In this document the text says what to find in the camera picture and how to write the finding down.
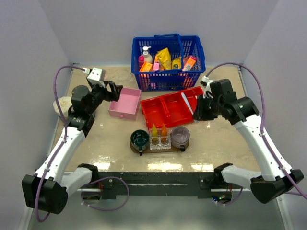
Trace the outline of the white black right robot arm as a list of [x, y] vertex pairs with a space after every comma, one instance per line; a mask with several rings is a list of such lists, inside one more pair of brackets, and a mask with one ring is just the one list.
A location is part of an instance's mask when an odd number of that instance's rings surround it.
[[301, 170], [293, 169], [282, 157], [267, 134], [261, 128], [262, 118], [249, 97], [237, 98], [229, 79], [210, 80], [203, 77], [205, 92], [197, 98], [194, 120], [211, 121], [222, 116], [244, 138], [253, 153], [260, 171], [238, 168], [225, 163], [214, 169], [214, 184], [225, 188], [236, 184], [252, 191], [263, 204], [290, 191], [294, 184], [303, 180]]

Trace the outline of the clear acrylic toothbrush holder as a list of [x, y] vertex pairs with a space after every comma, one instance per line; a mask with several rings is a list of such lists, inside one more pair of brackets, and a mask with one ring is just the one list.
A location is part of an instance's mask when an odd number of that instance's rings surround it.
[[169, 128], [150, 128], [149, 129], [149, 149], [159, 152], [171, 150], [171, 131]]

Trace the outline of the translucent purple mug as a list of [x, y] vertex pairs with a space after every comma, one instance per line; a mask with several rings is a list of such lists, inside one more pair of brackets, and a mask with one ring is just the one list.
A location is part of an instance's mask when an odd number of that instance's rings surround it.
[[181, 152], [186, 150], [186, 145], [189, 142], [190, 133], [184, 126], [174, 127], [171, 132], [171, 145], [180, 149]]

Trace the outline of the dark green mug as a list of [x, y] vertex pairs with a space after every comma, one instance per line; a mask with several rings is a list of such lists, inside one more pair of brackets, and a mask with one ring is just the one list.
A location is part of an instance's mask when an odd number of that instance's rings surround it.
[[135, 130], [130, 136], [130, 142], [133, 148], [142, 156], [149, 147], [149, 134], [142, 129]]

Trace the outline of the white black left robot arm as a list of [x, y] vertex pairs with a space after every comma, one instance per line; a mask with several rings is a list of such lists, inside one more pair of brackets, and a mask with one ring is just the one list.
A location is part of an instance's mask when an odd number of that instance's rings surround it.
[[94, 113], [102, 101], [118, 101], [123, 87], [112, 81], [104, 86], [91, 83], [72, 90], [71, 107], [66, 126], [48, 158], [33, 175], [25, 175], [22, 189], [27, 207], [59, 214], [70, 195], [83, 185], [94, 188], [99, 184], [97, 167], [81, 164], [72, 174], [64, 172], [79, 145], [94, 123]]

